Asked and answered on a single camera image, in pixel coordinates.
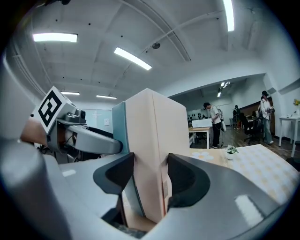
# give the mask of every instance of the table leg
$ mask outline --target table leg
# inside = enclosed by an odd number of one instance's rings
[[[282,119],[279,119],[279,122],[280,122],[280,133],[279,133],[279,144],[278,146],[280,147],[281,146],[281,139],[282,139]]]
[[[206,142],[207,142],[207,149],[210,148],[210,133],[206,131]]]
[[[295,126],[294,126],[294,144],[292,145],[291,157],[294,157],[295,154],[295,149],[296,149],[295,142],[297,141],[297,134],[298,134],[298,120],[295,121]]]
[[[293,135],[294,135],[294,132],[293,132],[293,121],[291,121],[291,140],[290,140],[290,144],[292,144],[292,142],[293,142]]]

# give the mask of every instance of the black pants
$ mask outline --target black pants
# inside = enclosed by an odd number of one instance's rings
[[[212,129],[214,130],[214,140],[212,145],[214,147],[217,147],[219,144],[219,138],[220,138],[220,131],[222,127],[222,122],[216,123],[212,125]]]

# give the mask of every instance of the yellow and white tablecloth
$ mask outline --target yellow and white tablecloth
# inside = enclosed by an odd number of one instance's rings
[[[233,160],[226,158],[225,149],[190,149],[190,156],[241,173],[277,203],[284,204],[298,185],[299,172],[260,144],[237,149],[239,153]]]

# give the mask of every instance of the floor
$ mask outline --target floor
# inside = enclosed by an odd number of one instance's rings
[[[249,146],[248,142],[244,142],[244,138],[247,136],[245,133],[239,129],[239,130],[234,130],[232,127],[226,127],[227,131],[220,134],[220,144],[222,143],[222,139],[224,142],[224,145],[222,148],[226,148],[228,145],[233,145],[235,147],[245,147]],[[291,152],[293,145],[290,144],[289,141],[287,140],[282,140],[281,142],[281,147],[278,146],[279,139],[276,139],[273,137],[274,143],[271,145],[268,145],[264,143],[263,141],[260,141],[260,144],[265,146],[266,148],[269,148],[271,151],[275,152],[277,155],[282,157],[284,160],[287,160],[288,158],[291,157]],[[250,145],[258,144],[258,142],[252,142]],[[201,140],[198,143],[192,144],[190,146],[191,148],[206,148],[206,142],[204,140]],[[294,158],[300,158],[300,146],[296,146],[296,151]]]

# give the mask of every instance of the white flower pot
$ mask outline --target white flower pot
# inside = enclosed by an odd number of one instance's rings
[[[226,158],[228,160],[233,160],[234,159],[234,155],[235,155],[235,153],[228,153],[228,152],[226,152]]]

